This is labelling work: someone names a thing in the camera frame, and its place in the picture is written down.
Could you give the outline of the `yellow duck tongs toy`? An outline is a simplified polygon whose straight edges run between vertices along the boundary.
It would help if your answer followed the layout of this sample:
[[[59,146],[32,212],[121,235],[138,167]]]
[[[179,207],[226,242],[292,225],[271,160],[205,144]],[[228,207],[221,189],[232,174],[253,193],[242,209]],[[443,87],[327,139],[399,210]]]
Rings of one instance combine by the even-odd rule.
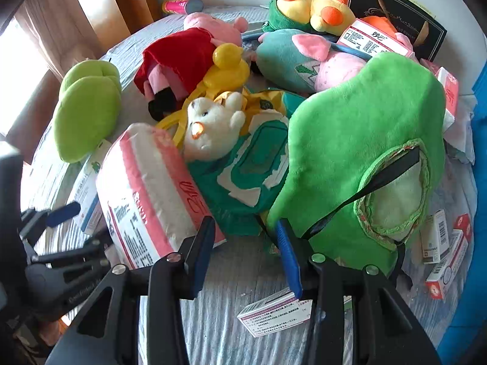
[[[250,76],[250,67],[244,60],[244,49],[232,43],[219,45],[212,55],[213,65],[196,89],[186,98],[182,108],[156,124],[159,129],[169,130],[176,127],[173,141],[178,148],[187,129],[187,108],[198,97],[208,97],[214,100],[224,91],[241,89]]]

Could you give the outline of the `green wet wipes pack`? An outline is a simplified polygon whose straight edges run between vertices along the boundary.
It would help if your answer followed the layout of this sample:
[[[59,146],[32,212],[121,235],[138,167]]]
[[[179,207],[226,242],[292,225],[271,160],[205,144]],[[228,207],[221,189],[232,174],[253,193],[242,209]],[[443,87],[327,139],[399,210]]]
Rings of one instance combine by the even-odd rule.
[[[245,101],[245,123],[233,149],[211,161],[187,162],[191,176],[227,236],[256,236],[289,167],[289,118],[267,100]]]

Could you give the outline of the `yellow duck plush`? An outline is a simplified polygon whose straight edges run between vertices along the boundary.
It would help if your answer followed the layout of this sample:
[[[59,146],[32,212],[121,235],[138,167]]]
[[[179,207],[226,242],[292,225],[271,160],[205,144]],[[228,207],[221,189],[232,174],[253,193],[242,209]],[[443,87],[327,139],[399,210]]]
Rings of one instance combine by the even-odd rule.
[[[341,36],[355,20],[348,0],[271,0],[262,30],[294,29]]]

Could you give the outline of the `large green frog plush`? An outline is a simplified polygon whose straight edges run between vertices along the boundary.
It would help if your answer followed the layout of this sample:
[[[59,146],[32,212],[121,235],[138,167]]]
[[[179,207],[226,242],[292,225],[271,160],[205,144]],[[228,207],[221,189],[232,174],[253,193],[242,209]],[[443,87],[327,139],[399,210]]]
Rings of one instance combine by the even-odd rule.
[[[115,128],[121,110],[117,67],[84,60],[65,74],[54,109],[54,141],[59,157],[74,163],[93,152]]]

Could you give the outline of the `green plush backpack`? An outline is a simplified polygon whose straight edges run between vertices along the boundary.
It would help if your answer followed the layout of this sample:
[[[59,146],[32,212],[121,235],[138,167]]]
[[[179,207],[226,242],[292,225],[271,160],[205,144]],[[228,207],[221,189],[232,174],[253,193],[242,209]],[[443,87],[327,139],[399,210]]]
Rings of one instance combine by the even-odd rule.
[[[442,84],[395,53],[372,58],[354,78],[306,99],[291,116],[289,170],[268,212],[314,251],[350,268],[390,273],[397,246],[419,229],[444,171]]]

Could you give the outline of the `blue plastic crate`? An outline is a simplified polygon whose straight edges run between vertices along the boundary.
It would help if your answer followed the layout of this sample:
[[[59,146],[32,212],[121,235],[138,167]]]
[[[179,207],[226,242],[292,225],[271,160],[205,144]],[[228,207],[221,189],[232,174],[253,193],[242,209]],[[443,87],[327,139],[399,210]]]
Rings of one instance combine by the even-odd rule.
[[[486,363],[486,69],[474,83],[478,101],[474,109],[474,178],[477,184],[477,210],[455,222],[455,233],[463,234],[468,266],[466,281],[452,322],[438,346],[444,364]]]

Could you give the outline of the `pink white tissue pack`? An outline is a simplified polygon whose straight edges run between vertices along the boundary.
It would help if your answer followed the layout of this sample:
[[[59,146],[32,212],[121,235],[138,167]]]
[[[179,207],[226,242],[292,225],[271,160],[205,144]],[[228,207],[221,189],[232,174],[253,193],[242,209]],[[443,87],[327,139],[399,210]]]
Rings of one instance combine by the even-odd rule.
[[[172,136],[133,123],[110,146],[96,191],[111,239],[130,269],[178,251],[211,216]]]

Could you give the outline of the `orange plush toy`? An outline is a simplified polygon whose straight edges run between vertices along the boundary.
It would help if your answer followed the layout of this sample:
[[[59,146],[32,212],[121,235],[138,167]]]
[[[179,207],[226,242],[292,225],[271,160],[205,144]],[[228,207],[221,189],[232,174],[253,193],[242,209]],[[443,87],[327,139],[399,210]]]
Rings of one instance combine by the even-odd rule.
[[[368,24],[370,28],[373,28],[379,33],[387,35],[393,39],[396,38],[397,30],[391,21],[385,16],[365,16],[361,18],[361,21]]]

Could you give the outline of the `red white medicine box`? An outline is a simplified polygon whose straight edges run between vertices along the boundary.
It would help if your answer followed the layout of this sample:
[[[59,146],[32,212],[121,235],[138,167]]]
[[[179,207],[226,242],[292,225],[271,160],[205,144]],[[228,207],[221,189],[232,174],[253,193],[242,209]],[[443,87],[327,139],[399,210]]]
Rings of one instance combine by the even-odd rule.
[[[433,268],[426,279],[426,286],[432,299],[445,298],[466,256],[471,238],[470,214],[462,214],[454,223],[448,255]]]

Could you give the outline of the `white teddy bear plush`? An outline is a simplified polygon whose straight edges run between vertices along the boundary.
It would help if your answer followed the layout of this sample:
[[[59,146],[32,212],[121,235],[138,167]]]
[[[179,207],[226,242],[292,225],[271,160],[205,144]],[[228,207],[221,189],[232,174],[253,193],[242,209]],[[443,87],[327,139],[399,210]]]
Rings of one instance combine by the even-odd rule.
[[[241,93],[230,92],[223,104],[199,97],[188,105],[183,141],[186,162],[215,161],[233,149],[246,120],[243,101]]]

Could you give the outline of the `small white medicine box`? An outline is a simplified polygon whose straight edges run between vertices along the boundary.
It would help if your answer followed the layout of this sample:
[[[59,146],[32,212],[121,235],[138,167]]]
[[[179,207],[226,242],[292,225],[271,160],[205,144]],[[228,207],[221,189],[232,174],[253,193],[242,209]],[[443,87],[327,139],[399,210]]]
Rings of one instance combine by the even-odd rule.
[[[422,261],[426,265],[440,263],[449,253],[446,214],[443,209],[429,215],[420,230]]]

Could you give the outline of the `red dress pig plush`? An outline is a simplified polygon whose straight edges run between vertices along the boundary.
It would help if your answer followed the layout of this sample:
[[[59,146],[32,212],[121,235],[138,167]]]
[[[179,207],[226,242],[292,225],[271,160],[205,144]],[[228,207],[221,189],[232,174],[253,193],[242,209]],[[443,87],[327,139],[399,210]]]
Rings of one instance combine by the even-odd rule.
[[[242,16],[225,22],[196,12],[184,19],[182,30],[150,44],[134,83],[145,96],[152,119],[159,122],[181,109],[213,65],[216,47],[225,43],[240,47],[247,30],[248,21]]]

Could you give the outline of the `pink cylindrical can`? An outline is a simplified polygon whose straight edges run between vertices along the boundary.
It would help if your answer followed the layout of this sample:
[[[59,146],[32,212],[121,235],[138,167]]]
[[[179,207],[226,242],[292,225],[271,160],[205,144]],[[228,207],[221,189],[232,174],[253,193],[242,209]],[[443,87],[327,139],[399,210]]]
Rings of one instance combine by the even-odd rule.
[[[190,15],[204,9],[202,0],[165,0],[162,11],[167,14]]]

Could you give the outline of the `blue white medicine box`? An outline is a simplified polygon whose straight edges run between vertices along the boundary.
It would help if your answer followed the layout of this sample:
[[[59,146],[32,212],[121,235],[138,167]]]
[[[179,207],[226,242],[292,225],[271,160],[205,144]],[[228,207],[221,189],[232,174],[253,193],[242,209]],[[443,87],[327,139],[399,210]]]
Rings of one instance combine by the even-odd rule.
[[[82,233],[89,236],[96,231],[102,217],[102,208],[96,191],[96,177],[110,146],[111,143],[104,139],[98,144],[82,165],[68,197],[69,203],[75,201],[80,205],[79,214],[73,218],[73,222]]]

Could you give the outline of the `white purple medicine box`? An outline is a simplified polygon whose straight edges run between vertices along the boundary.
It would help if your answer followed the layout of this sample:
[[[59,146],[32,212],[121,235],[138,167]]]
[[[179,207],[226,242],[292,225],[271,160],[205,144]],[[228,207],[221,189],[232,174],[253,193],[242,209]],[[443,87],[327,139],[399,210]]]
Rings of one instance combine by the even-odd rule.
[[[310,319],[311,308],[311,300],[299,300],[285,288],[249,304],[237,318],[257,338],[305,323]]]

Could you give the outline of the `teal shirt pig plush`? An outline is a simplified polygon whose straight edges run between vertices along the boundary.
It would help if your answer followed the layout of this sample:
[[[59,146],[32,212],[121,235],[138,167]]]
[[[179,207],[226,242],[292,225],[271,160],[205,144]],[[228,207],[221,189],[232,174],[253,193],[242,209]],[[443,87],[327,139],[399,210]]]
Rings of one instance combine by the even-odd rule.
[[[277,87],[313,94],[355,77],[370,56],[302,30],[283,29],[259,36],[253,64]]]

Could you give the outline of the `pink white carton box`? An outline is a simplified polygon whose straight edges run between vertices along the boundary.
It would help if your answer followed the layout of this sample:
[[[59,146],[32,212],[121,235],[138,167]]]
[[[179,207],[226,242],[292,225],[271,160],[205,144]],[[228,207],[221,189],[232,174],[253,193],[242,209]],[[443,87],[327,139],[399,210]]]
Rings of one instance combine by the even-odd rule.
[[[459,81],[443,66],[438,66],[424,58],[421,58],[419,62],[423,67],[426,67],[443,86],[446,98],[443,132],[446,132],[456,121],[460,87]]]

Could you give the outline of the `white barcode medicine box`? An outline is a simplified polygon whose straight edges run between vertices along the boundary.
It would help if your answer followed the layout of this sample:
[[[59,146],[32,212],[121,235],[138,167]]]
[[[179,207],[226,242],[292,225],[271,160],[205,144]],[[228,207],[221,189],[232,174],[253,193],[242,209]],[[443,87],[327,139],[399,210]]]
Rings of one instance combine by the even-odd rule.
[[[407,58],[414,55],[414,51],[397,40],[396,36],[389,36],[361,19],[357,19],[342,33],[337,44],[371,57],[382,52],[394,52]]]

